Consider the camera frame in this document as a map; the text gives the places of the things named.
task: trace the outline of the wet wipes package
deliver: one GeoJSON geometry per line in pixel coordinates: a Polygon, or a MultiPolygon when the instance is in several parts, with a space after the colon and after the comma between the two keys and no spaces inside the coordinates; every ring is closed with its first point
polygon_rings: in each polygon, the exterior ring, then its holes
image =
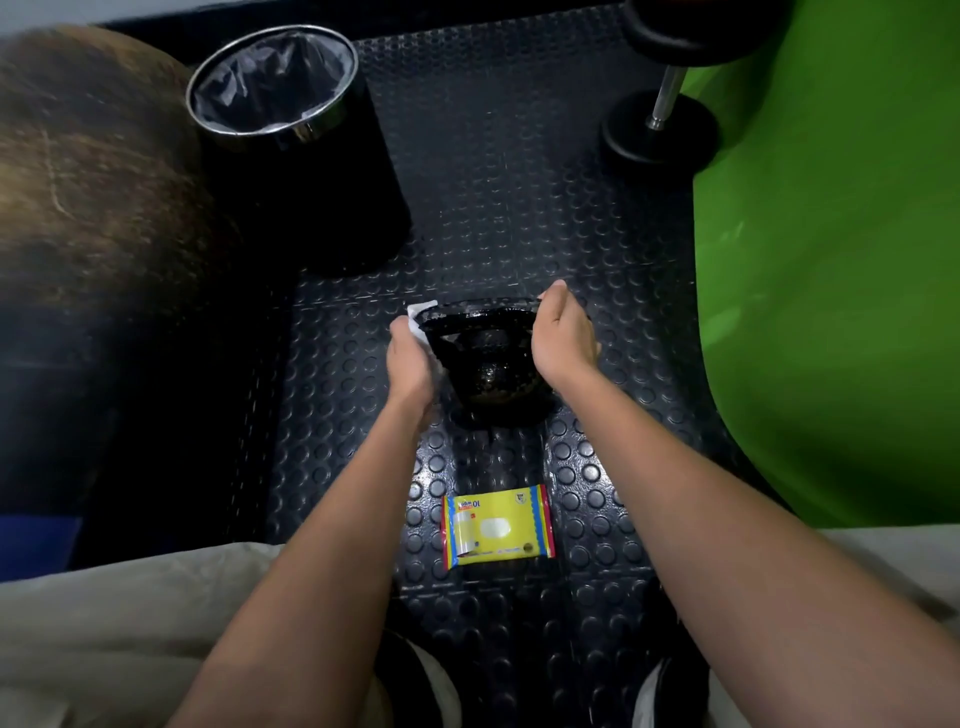
{"type": "Polygon", "coordinates": [[[445,496],[441,530],[448,569],[556,554],[543,485],[474,496],[445,496]]]}

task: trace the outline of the trash can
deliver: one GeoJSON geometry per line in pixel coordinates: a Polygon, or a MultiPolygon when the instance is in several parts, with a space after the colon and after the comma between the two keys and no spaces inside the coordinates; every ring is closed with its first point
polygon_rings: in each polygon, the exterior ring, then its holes
{"type": "Polygon", "coordinates": [[[406,240],[410,210],[344,36],[289,25],[234,40],[193,74],[186,105],[213,194],[265,256],[350,276],[406,240]]]}

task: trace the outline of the black coin-pattern floor mat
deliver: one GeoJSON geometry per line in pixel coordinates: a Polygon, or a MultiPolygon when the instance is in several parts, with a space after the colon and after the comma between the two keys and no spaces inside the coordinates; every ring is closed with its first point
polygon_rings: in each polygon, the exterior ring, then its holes
{"type": "MultiPolygon", "coordinates": [[[[604,371],[756,479],[704,374],[690,184],[627,182],[599,157],[602,115],[661,73],[622,39],[619,8],[359,48],[415,230],[374,274],[300,279],[268,540],[291,536],[369,431],[387,394],[387,326],[406,304],[536,295],[557,277],[585,302],[604,371]]],[[[541,427],[469,431],[443,402],[411,473],[389,623],[444,663],[466,725],[628,725],[676,616],[579,422],[561,407],[541,427]],[[538,482],[558,558],[444,569],[444,493],[538,482]]]]}

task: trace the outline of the blue object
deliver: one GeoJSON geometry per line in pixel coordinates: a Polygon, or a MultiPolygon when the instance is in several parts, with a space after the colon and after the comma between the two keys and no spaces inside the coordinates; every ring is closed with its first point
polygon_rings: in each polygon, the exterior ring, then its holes
{"type": "Polygon", "coordinates": [[[83,519],[0,516],[0,581],[64,571],[83,519]]]}

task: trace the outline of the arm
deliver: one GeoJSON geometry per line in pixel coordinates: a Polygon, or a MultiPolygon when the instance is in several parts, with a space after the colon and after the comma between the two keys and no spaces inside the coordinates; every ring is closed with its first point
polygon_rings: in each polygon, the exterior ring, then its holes
{"type": "Polygon", "coordinates": [[[390,396],[204,662],[171,728],[352,726],[373,671],[417,442],[426,356],[391,325],[390,396]]]}
{"type": "Polygon", "coordinates": [[[576,412],[677,612],[754,726],[947,726],[960,647],[775,503],[674,438],[595,367],[562,281],[533,354],[576,412]]]}

